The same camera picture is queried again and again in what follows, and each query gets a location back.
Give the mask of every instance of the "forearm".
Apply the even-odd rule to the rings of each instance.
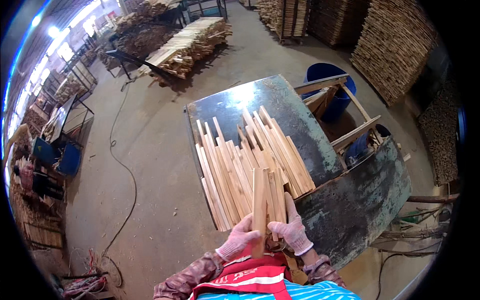
[[[328,256],[317,252],[312,248],[301,256],[305,266],[303,271],[308,276],[308,281],[312,284],[322,281],[333,281],[340,287],[346,288],[345,282],[338,272],[331,266]]]
[[[223,271],[223,262],[218,254],[205,253],[183,271],[157,284],[153,299],[187,299],[194,287],[215,279]]]

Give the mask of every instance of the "blue plastic bin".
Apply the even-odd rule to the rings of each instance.
[[[342,70],[341,68],[335,65],[332,65],[330,63],[320,62],[308,67],[307,74],[305,75],[305,79],[303,80],[303,82],[307,83],[310,81],[342,75],[345,73],[346,72],[344,70]],[[352,92],[352,94],[354,95],[356,94],[357,88],[355,86],[355,83],[353,82],[353,79],[350,76],[347,77],[347,82],[345,82],[345,85]],[[303,94],[302,99],[308,98],[311,95],[316,93],[318,93],[318,90]],[[345,111],[345,109],[347,108],[348,104],[350,103],[350,100],[351,99],[347,95],[347,93],[345,93],[343,89],[339,89],[335,93],[335,96],[333,97],[332,102],[330,102],[327,109],[325,110],[325,113],[322,115],[320,119],[325,123],[332,123],[337,121],[342,115],[342,113]]]

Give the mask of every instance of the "black cable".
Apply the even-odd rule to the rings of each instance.
[[[115,157],[115,155],[113,155],[113,152],[112,152],[112,148],[115,147],[115,145],[117,144],[117,141],[116,140],[113,140],[112,141],[112,133],[113,133],[113,128],[115,127],[115,123],[117,122],[117,119],[119,117],[119,114],[121,112],[121,109],[123,108],[123,105],[125,104],[125,100],[127,99],[127,95],[128,95],[128,91],[130,89],[130,85],[127,86],[127,91],[125,92],[125,97],[123,98],[123,101],[120,105],[120,108],[119,108],[119,111],[117,112],[117,115],[115,117],[115,120],[113,121],[113,124],[112,124],[112,129],[110,130],[110,154],[112,155],[112,157],[119,163],[121,164],[125,169],[127,169],[127,171],[130,173],[130,176],[132,177],[133,179],[133,186],[134,186],[134,189],[135,189],[135,198],[133,199],[133,205],[132,205],[132,208],[130,209],[130,212],[128,213],[127,217],[125,218],[125,220],[123,221],[123,224],[121,225],[121,227],[119,228],[119,230],[117,231],[117,233],[115,234],[115,236],[112,238],[112,240],[110,241],[110,243],[108,244],[108,246],[105,248],[105,250],[103,250],[102,254],[100,257],[103,257],[105,256],[105,254],[107,254],[107,251],[108,249],[110,248],[110,246],[113,244],[113,242],[115,241],[115,239],[117,238],[117,236],[120,234],[121,230],[123,229],[123,227],[125,226],[125,224],[127,223],[128,219],[130,218],[130,216],[132,215],[132,212],[133,212],[133,209],[135,208],[135,204],[137,204],[137,181],[135,180],[135,176],[133,175],[132,171],[130,171],[130,169],[124,165],[121,161],[118,160],[118,158]]]
[[[409,254],[409,253],[414,253],[414,252],[417,252],[417,251],[420,251],[420,250],[425,250],[427,248],[430,248],[432,246],[435,246],[436,244],[439,244],[441,243],[442,241],[438,241],[428,247],[424,247],[424,248],[420,248],[420,249],[416,249],[416,250],[412,250],[412,251],[409,251],[409,252],[405,252],[405,253],[395,253],[395,254],[392,254],[390,256],[388,256],[387,258],[385,258],[385,260],[382,262],[382,264],[380,265],[380,273],[378,275],[378,294],[377,294],[377,298],[375,298],[375,300],[378,300],[378,298],[380,297],[380,293],[382,292],[382,271],[384,269],[384,265],[385,263],[387,262],[387,260],[390,258],[390,257],[394,257],[394,256],[398,256],[398,255],[402,255],[402,256],[406,256],[406,257],[423,257],[423,256],[427,256],[427,255],[432,255],[434,253],[426,253],[426,254]]]

